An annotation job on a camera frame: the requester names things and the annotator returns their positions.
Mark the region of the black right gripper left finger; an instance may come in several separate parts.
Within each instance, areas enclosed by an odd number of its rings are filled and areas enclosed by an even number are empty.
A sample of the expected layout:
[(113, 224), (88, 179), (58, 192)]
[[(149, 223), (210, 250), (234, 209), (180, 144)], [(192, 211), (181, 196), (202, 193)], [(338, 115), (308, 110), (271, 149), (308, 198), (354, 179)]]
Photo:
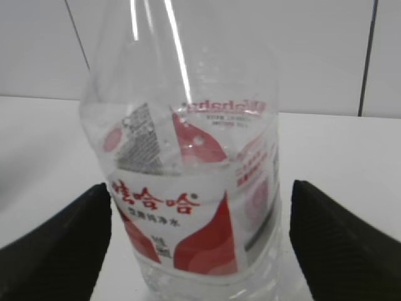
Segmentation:
[(1, 300), (90, 300), (111, 236), (111, 196), (100, 183), (1, 248)]

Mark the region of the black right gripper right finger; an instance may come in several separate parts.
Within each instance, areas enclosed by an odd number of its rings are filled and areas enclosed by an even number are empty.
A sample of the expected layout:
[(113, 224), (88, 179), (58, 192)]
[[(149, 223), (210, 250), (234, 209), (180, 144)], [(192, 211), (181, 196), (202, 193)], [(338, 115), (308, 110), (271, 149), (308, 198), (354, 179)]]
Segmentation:
[(400, 242), (296, 180), (289, 238), (314, 300), (400, 300)]

